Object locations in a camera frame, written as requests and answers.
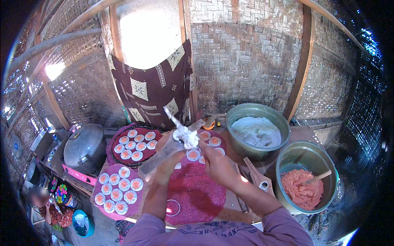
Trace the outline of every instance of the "blue bowl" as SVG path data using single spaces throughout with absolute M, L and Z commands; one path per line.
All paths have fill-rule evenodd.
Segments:
M 76 224 L 76 220 L 75 220 L 75 216 L 76 215 L 83 215 L 83 216 L 85 216 L 87 218 L 88 223 L 89 223 L 89 229 L 87 230 L 86 235 L 81 235 L 76 230 L 76 228 L 74 226 Z M 89 237 L 89 236 L 93 235 L 93 233 L 95 232 L 95 224 L 93 223 L 92 219 L 85 212 L 83 212 L 80 209 L 76 210 L 74 212 L 74 214 L 72 215 L 72 226 L 74 227 L 75 232 L 81 237 Z

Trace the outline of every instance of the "floral dress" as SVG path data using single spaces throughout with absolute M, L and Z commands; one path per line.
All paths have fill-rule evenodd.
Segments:
M 51 215 L 52 223 L 51 226 L 59 225 L 61 227 L 67 227 L 72 223 L 72 215 L 74 214 L 74 210 L 69 207 L 65 207 L 63 205 L 59 205 L 60 211 L 63 213 L 61 215 L 59 211 L 56 210 L 53 204 L 49 207 L 49 213 Z M 39 208 L 40 214 L 43 218 L 46 216 L 46 207 Z

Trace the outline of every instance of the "purple shirt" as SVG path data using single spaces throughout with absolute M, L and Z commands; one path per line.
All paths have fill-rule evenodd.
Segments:
M 145 213 L 127 233 L 131 245 L 314 245 L 304 228 L 281 207 L 264 216 L 264 232 L 251 224 L 232 221 L 186 224 L 171 232 L 156 216 Z

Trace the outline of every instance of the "seated woman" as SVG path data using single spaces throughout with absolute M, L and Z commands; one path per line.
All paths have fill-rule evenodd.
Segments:
M 27 201 L 33 206 L 39 207 L 41 216 L 51 226 L 59 225 L 61 227 L 67 227 L 72 223 L 72 215 L 74 210 L 63 205 L 59 205 L 61 213 L 57 211 L 55 206 L 49 202 L 52 197 L 48 191 L 42 187 L 33 187 L 27 193 Z

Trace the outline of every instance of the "person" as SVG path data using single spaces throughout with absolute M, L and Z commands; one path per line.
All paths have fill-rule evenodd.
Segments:
M 59 225 L 67 227 L 72 223 L 72 215 L 74 210 L 63 205 L 58 205 L 61 213 L 57 211 L 55 206 L 49 202 L 52 197 L 48 191 L 42 187 L 33 187 L 27 193 L 27 202 L 39 208 L 41 216 L 51 226 Z
M 163 136 L 157 151 L 171 137 Z M 219 185 L 239 196 L 261 218 L 264 231 L 243 222 L 187 224 L 165 232 L 168 183 L 175 165 L 186 150 L 173 154 L 159 167 L 146 196 L 142 216 L 126 235 L 122 246 L 142 245 L 314 245 L 304 228 L 270 194 L 242 181 L 227 156 L 204 141 L 199 146 L 205 158 L 205 172 Z

